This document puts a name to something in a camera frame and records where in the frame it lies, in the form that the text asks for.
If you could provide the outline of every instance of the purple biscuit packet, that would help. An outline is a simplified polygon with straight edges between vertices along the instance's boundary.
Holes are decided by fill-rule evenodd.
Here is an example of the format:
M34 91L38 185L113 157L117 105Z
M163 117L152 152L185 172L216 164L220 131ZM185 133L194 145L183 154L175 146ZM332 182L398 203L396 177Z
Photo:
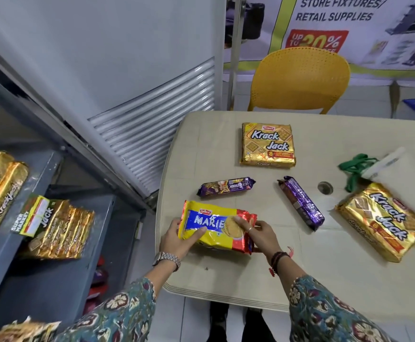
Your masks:
M291 176L285 176L283 180L277 180L277 182L308 227L317 231L319 226L325 222L325 217L301 186Z
M241 190L250 190L254 185L255 180L249 177L242 177L239 179L230 179L223 181L206 182L200 186L197 195L204 197L212 194L225 194L238 192Z

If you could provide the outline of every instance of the blue label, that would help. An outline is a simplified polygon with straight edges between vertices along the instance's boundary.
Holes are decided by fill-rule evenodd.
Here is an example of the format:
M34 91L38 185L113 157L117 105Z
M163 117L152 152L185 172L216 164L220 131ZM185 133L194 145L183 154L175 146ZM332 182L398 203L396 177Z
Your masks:
M207 227L208 230L222 233L226 219L227 216L205 215L201 212L190 210L187 218L187 223L185 224L185 229L188 230Z

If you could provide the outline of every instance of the banner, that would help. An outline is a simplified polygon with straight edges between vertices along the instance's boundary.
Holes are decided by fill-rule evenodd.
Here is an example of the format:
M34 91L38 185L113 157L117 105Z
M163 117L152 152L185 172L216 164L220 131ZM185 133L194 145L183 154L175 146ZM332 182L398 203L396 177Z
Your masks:
M234 1L227 0L224 68ZM343 56L352 77L415 81L415 0L247 0L239 80L279 49L312 46Z

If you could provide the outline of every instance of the sleeve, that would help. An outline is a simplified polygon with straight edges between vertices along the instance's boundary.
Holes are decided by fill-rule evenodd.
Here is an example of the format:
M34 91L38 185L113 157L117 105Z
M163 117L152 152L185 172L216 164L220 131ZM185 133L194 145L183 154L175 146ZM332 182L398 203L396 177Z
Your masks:
M154 286L142 277L57 335L55 341L145 341L154 313Z
M291 341L393 341L312 276L298 278L289 296Z

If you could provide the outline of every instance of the table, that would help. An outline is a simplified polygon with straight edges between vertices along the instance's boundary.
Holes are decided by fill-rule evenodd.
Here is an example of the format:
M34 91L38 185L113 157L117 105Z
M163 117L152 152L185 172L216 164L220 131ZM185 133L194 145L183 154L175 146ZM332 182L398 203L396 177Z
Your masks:
M290 124L296 166L291 169L241 166L243 122ZM193 112L173 140L159 191L155 249L184 200L200 201L202 183L250 176L246 192L203 201L258 214L272 225L280 245L294 248L293 259L341 300L370 319L415 321L415 247L399 264L389 263L336 211L347 175L337 165L358 153L383 157L399 146L415 156L415 121L279 112ZM277 179L296 178L325 216L313 233L304 224ZM334 190L323 195L318 183ZM230 304L288 311L278 277L262 254L252 256L196 245L164 288L176 294Z

